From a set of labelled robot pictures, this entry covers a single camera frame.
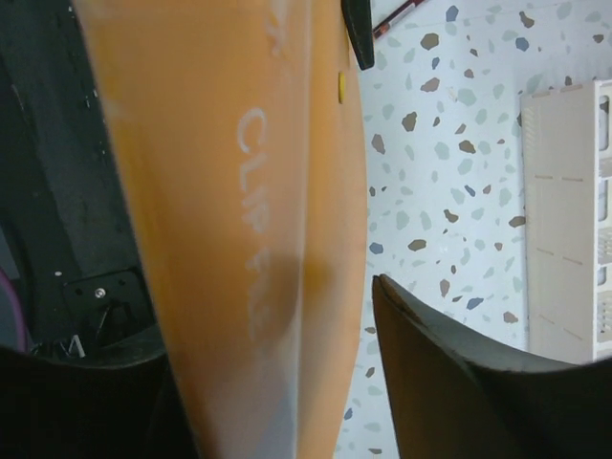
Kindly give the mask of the orange clip folder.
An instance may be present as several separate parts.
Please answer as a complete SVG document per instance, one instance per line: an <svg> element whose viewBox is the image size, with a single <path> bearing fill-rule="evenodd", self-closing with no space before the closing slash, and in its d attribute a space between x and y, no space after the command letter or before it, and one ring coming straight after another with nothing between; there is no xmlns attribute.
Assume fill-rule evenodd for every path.
<svg viewBox="0 0 612 459"><path fill-rule="evenodd" d="M79 1L176 385L206 458L330 458L366 173L340 1Z"/></svg>

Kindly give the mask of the dark red pen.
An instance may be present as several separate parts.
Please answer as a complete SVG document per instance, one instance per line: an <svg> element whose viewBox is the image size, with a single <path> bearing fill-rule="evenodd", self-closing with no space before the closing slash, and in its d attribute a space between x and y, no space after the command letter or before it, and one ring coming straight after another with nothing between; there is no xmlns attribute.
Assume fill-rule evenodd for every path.
<svg viewBox="0 0 612 459"><path fill-rule="evenodd" d="M373 29L373 38L377 40L387 34L398 22L402 21L424 2L425 0L407 0L403 2Z"/></svg>

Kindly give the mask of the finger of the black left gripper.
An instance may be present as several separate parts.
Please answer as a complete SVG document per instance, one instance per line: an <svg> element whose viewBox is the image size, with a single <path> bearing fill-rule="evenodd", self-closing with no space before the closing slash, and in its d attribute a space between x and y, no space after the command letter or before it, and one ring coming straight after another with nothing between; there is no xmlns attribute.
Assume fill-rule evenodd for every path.
<svg viewBox="0 0 612 459"><path fill-rule="evenodd" d="M341 11L346 30L361 70L375 64L371 2L369 0L341 0Z"/></svg>

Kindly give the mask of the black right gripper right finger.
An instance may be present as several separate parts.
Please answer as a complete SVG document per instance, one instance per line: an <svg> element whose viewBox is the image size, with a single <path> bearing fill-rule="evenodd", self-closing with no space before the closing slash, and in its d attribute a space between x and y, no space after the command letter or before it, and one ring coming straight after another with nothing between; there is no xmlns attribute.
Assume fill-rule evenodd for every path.
<svg viewBox="0 0 612 459"><path fill-rule="evenodd" d="M391 277L372 279L403 458L607 458L611 362L574 365L490 339Z"/></svg>

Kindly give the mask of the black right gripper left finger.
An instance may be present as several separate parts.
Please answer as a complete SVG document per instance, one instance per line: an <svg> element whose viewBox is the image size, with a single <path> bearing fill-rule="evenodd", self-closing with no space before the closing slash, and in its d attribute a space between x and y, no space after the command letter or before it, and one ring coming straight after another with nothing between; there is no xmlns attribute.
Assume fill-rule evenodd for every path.
<svg viewBox="0 0 612 459"><path fill-rule="evenodd" d="M197 457L160 331L75 361L2 348L1 455Z"/></svg>

